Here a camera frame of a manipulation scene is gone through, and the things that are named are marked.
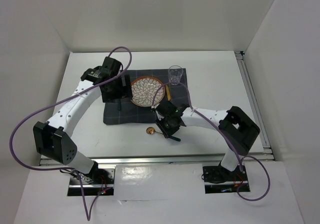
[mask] patterned plate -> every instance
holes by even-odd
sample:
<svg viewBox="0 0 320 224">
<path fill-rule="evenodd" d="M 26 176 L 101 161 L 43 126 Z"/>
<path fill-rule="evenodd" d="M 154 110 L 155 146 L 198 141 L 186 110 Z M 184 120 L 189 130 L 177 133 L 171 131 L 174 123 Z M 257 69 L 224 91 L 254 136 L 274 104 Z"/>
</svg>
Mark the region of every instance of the patterned plate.
<svg viewBox="0 0 320 224">
<path fill-rule="evenodd" d="M 162 82 L 152 76 L 143 76 L 131 83 L 132 102 L 139 107 L 151 107 L 156 91 L 162 85 Z M 165 96 L 165 87 L 161 88 L 156 94 L 154 105 L 161 102 Z"/>
</svg>

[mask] wall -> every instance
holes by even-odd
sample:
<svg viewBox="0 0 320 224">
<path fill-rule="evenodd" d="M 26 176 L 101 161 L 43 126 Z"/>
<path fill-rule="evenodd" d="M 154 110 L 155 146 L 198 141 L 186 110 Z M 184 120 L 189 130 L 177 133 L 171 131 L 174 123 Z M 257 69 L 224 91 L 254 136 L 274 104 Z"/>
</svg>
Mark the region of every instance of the wall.
<svg viewBox="0 0 320 224">
<path fill-rule="evenodd" d="M 320 0 L 275 0 L 245 62 L 306 224 L 318 223 Z"/>
<path fill-rule="evenodd" d="M 41 0 L 71 51 L 239 50 L 273 0 Z"/>
<path fill-rule="evenodd" d="M 13 223 L 29 174 L 10 154 L 10 133 L 26 115 L 56 100 L 68 56 L 36 0 L 0 0 L 1 223 Z M 50 114 L 33 118 L 14 139 L 14 150 L 27 164 L 39 160 L 32 127 Z"/>
</svg>

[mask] purple cable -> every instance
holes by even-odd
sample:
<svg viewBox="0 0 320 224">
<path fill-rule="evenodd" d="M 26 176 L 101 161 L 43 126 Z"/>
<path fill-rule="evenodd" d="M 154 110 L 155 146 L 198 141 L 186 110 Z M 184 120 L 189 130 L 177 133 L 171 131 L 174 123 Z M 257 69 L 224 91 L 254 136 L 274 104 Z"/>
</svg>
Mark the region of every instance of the purple cable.
<svg viewBox="0 0 320 224">
<path fill-rule="evenodd" d="M 156 95 L 157 95 L 158 91 L 160 91 L 160 89 L 163 88 L 164 86 L 170 85 L 170 84 L 171 84 L 171 82 L 169 81 L 169 82 L 167 82 L 167 83 L 165 83 L 165 84 L 162 84 L 162 85 L 158 88 L 158 90 L 156 90 L 156 92 L 155 92 L 155 94 L 154 94 L 154 96 L 153 96 L 152 106 L 153 106 L 154 103 L 155 103 L 155 99 L 156 99 Z M 182 86 L 184 86 L 184 88 L 185 88 L 186 91 L 187 91 L 187 97 L 188 97 L 188 102 L 189 102 L 190 108 L 191 108 L 192 110 L 194 110 L 194 112 L 197 113 L 200 117 L 202 117 L 203 119 L 205 119 L 211 126 L 213 126 L 213 128 L 214 128 L 218 133 L 220 133 L 220 135 L 224 138 L 224 140 L 226 141 L 228 147 L 234 152 L 234 154 L 235 154 L 235 156 L 236 156 L 236 158 L 237 158 L 237 160 L 238 160 L 238 162 L 239 162 L 239 168 L 240 168 L 240 171 L 241 171 L 241 172 L 243 172 L 242 162 L 243 162 L 244 158 L 254 159 L 254 160 L 256 160 L 256 161 L 262 166 L 262 168 L 263 168 L 263 170 L 264 170 L 264 172 L 265 172 L 265 174 L 266 174 L 266 177 L 267 177 L 267 179 L 268 179 L 268 187 L 267 187 L 265 193 L 264 193 L 262 196 L 260 196 L 259 198 L 256 198 L 256 199 L 248 199 L 248 198 L 242 196 L 242 195 L 240 194 L 240 191 L 239 191 L 240 188 L 241 188 L 244 184 L 238 186 L 238 188 L 236 189 L 236 193 L 239 195 L 239 197 L 241 197 L 242 199 L 244 199 L 244 200 L 246 200 L 246 201 L 249 201 L 249 202 L 256 202 L 256 201 L 259 201 L 259 200 L 263 199 L 263 198 L 269 193 L 270 187 L 271 187 L 270 176 L 269 176 L 269 173 L 268 173 L 267 169 L 265 168 L 265 166 L 262 164 L 261 161 L 259 161 L 257 158 L 255 158 L 255 157 L 253 157 L 253 156 L 251 156 L 251 155 L 246 155 L 246 156 L 244 156 L 244 157 L 241 159 L 240 156 L 238 155 L 237 150 L 236 150 L 236 148 L 234 147 L 234 145 L 233 145 L 233 144 L 231 143 L 231 141 L 226 137 L 226 135 L 219 129 L 219 127 L 217 127 L 217 125 L 215 125 L 215 124 L 214 124 L 209 118 L 207 118 L 205 115 L 203 115 L 202 113 L 200 113 L 199 111 L 197 111 L 196 109 L 193 108 L 193 106 L 192 106 L 192 104 L 191 104 L 190 92 L 189 92 L 189 90 L 188 90 L 188 87 L 187 87 L 185 84 L 181 83 L 181 82 L 179 82 L 179 84 L 182 85 Z"/>
<path fill-rule="evenodd" d="M 81 91 L 81 92 L 79 93 L 80 95 L 82 95 L 82 94 L 84 94 L 84 93 L 86 93 L 86 92 L 88 92 L 88 91 L 90 91 L 90 90 L 92 90 L 92 89 L 94 89 L 94 88 L 97 88 L 97 87 L 100 87 L 100 86 L 102 86 L 102 85 L 104 85 L 104 84 L 107 84 L 107 83 L 109 83 L 109 82 L 112 82 L 112 81 L 114 81 L 115 79 L 119 78 L 120 76 L 122 76 L 123 74 L 126 73 L 126 71 L 127 71 L 128 68 L 130 67 L 131 62 L 132 62 L 132 53 L 131 53 L 131 51 L 130 51 L 127 47 L 125 47 L 125 46 L 118 46 L 118 47 L 116 47 L 115 49 L 113 49 L 113 50 L 110 52 L 110 54 L 108 55 L 108 57 L 110 57 L 111 54 L 114 53 L 114 52 L 115 52 L 116 50 L 118 50 L 118 49 L 125 49 L 125 50 L 129 53 L 130 59 L 129 59 L 129 62 L 128 62 L 128 65 L 126 66 L 126 68 L 125 68 L 123 71 L 121 71 L 118 75 L 114 76 L 113 78 L 110 78 L 110 79 L 108 79 L 108 80 L 106 80 L 106 81 L 103 81 L 103 82 L 101 82 L 101 83 L 99 83 L 99 84 L 97 84 L 97 85 L 93 85 L 93 86 L 91 86 L 91 87 L 89 87 L 89 88 Z M 17 130 L 18 130 L 18 129 L 21 127 L 21 125 L 22 125 L 23 123 L 25 123 L 28 119 L 30 119 L 31 117 L 33 117 L 33 116 L 35 116 L 35 115 L 37 115 L 37 114 L 39 114 L 39 113 L 41 113 L 41 112 L 43 112 L 43 111 L 45 111 L 45 110 L 48 110 L 48 109 L 50 109 L 50 108 L 53 108 L 53 107 L 55 107 L 55 106 L 57 106 L 57 105 L 60 105 L 60 104 L 62 104 L 62 103 L 68 102 L 68 101 L 70 101 L 70 100 L 72 100 L 72 99 L 74 99 L 74 98 L 77 98 L 77 97 L 78 97 L 78 95 L 73 95 L 73 96 L 70 96 L 70 97 L 68 97 L 68 98 L 66 98 L 66 99 L 63 99 L 63 100 L 61 100 L 61 101 L 58 101 L 58 102 L 55 103 L 55 104 L 52 104 L 52 105 L 48 105 L 48 106 L 46 106 L 46 107 L 43 107 L 43 108 L 41 108 L 41 109 L 39 109 L 39 110 L 31 113 L 30 115 L 26 116 L 22 121 L 20 121 L 20 122 L 16 125 L 16 127 L 13 129 L 13 131 L 12 131 L 12 133 L 11 133 L 11 136 L 10 136 L 10 139 L 9 139 L 9 148 L 10 148 L 10 152 L 11 152 L 12 157 L 14 158 L 14 160 L 15 160 L 17 163 L 19 163 L 21 166 L 23 166 L 23 167 L 25 167 L 25 168 L 27 168 L 27 169 L 34 170 L 34 171 L 74 170 L 73 168 L 70 168 L 70 167 L 37 168 L 37 167 L 29 166 L 29 165 L 23 163 L 23 162 L 17 157 L 17 155 L 16 155 L 16 153 L 15 153 L 15 151 L 14 151 L 14 147 L 13 147 L 13 140 L 14 140 L 14 136 L 15 136 Z M 92 204 L 91 204 L 91 207 L 90 207 L 90 214 L 89 214 L 89 213 L 88 213 L 88 209 L 87 209 L 87 205 L 86 205 L 85 192 L 84 192 L 84 188 L 83 188 L 83 186 L 82 186 L 81 178 L 79 179 L 79 181 L 80 181 L 80 184 L 81 184 L 80 187 L 81 187 L 81 193 L 82 193 L 82 199 L 83 199 L 85 214 L 86 214 L 87 219 L 88 219 L 88 221 L 89 221 L 89 220 L 90 220 L 90 216 L 91 216 L 91 209 L 92 209 L 93 204 L 94 204 L 94 202 L 96 201 L 96 199 L 98 198 L 99 195 L 97 195 L 97 196 L 95 197 L 95 199 L 93 200 L 93 202 L 92 202 Z"/>
</svg>

